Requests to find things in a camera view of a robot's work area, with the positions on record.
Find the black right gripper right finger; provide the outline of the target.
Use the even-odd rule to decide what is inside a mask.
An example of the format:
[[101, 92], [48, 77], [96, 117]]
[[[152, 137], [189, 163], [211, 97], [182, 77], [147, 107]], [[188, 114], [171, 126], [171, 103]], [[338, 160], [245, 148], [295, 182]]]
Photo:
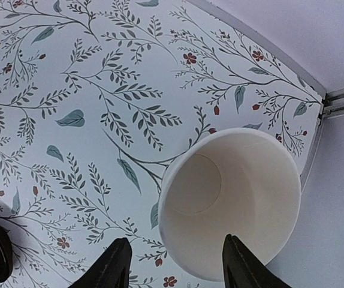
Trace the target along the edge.
[[222, 249], [224, 283], [226, 288], [289, 288], [271, 273], [235, 235], [225, 237]]

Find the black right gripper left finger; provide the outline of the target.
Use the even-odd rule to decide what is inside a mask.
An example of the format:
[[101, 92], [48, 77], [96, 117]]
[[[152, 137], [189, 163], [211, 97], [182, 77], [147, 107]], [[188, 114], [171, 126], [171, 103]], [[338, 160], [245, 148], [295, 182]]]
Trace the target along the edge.
[[128, 288], [132, 248], [127, 238], [116, 238], [70, 288]]

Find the white paper cup corner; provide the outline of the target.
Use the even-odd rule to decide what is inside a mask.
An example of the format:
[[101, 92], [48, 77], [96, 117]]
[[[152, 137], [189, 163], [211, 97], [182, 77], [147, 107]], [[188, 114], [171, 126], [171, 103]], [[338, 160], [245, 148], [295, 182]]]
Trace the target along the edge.
[[166, 169], [159, 233], [185, 272], [221, 282], [225, 237], [237, 236], [268, 264], [288, 242], [300, 203], [300, 174], [283, 144], [259, 130], [230, 128], [200, 140]]

